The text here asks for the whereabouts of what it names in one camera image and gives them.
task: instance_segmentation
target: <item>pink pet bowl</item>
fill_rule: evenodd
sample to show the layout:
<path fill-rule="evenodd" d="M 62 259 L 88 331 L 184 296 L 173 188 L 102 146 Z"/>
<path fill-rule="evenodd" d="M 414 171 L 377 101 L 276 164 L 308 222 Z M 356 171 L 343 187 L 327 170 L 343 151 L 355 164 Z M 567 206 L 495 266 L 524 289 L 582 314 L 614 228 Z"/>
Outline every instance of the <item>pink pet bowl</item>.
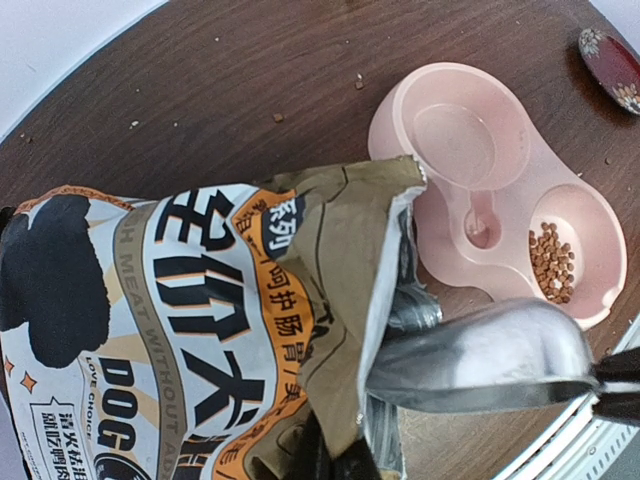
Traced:
<path fill-rule="evenodd" d="M 627 257 L 611 206 L 543 140 L 516 96 L 467 65 L 419 68 L 384 99 L 369 130 L 373 160 L 412 154 L 429 187 L 415 202 L 427 270 L 495 301 L 545 298 L 529 258 L 529 230 L 555 223 L 571 244 L 574 293 L 559 305 L 586 330 L 609 314 Z"/>

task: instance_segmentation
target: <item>orange star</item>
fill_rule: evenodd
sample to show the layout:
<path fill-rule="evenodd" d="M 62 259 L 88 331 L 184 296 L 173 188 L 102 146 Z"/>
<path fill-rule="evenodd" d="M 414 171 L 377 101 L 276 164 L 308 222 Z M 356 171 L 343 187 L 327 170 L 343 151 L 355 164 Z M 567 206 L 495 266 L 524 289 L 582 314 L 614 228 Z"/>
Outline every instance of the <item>orange star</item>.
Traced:
<path fill-rule="evenodd" d="M 33 387 L 36 386 L 36 383 L 38 382 L 31 378 L 31 376 L 27 372 L 24 372 L 24 378 L 20 382 L 20 385 L 29 390 L 29 393 L 33 393 Z"/>
<path fill-rule="evenodd" d="M 15 367 L 15 365 L 11 363 L 7 357 L 4 357 L 4 370 L 7 372 L 7 375 L 11 376 L 13 367 Z"/>

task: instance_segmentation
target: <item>dark wood surface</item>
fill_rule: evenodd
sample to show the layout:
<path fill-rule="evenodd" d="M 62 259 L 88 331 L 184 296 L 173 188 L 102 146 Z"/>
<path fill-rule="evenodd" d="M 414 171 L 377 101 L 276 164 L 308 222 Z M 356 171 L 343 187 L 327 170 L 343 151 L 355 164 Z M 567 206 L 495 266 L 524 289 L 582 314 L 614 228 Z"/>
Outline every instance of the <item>dark wood surface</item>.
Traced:
<path fill-rule="evenodd" d="M 601 356 L 640 309 L 640 123 L 579 58 L 578 34 L 594 25 L 610 28 L 586 0 L 175 0 L 84 64 L 0 146 L 1 201 L 64 183 L 157 198 L 366 159 L 369 121 L 396 82 L 426 63 L 468 63 L 515 92 L 620 218 L 629 273 L 611 316 L 589 332 Z M 428 283 L 449 315 L 488 301 Z M 488 479 L 558 412 L 406 418 L 410 478 Z"/>

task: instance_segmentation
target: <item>kibble pile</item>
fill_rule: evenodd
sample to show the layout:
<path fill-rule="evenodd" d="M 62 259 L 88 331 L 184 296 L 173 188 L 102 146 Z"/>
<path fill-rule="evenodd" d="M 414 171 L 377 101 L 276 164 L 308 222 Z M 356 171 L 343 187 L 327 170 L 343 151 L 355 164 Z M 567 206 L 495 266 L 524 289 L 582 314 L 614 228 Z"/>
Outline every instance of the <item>kibble pile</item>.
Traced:
<path fill-rule="evenodd" d="M 571 245 L 560 242 L 555 223 L 542 222 L 540 226 L 542 235 L 538 238 L 533 230 L 529 231 L 529 254 L 536 280 L 547 300 L 555 304 L 569 303 L 574 281 L 571 260 L 575 254 Z"/>

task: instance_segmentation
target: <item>floral pattern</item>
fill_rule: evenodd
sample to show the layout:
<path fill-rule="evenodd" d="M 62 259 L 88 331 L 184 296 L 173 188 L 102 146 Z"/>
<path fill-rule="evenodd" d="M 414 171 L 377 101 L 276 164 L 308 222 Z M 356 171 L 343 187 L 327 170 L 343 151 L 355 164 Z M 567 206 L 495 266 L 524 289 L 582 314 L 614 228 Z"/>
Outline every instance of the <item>floral pattern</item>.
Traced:
<path fill-rule="evenodd" d="M 582 50 L 583 55 L 587 57 L 599 56 L 600 48 L 598 44 L 604 40 L 605 36 L 599 30 L 594 30 L 593 28 L 587 28 L 583 30 L 580 34 L 580 50 Z"/>
<path fill-rule="evenodd" d="M 613 94 L 620 105 L 630 112 L 640 115 L 640 94 L 635 83 L 631 85 L 618 84 L 613 87 Z"/>

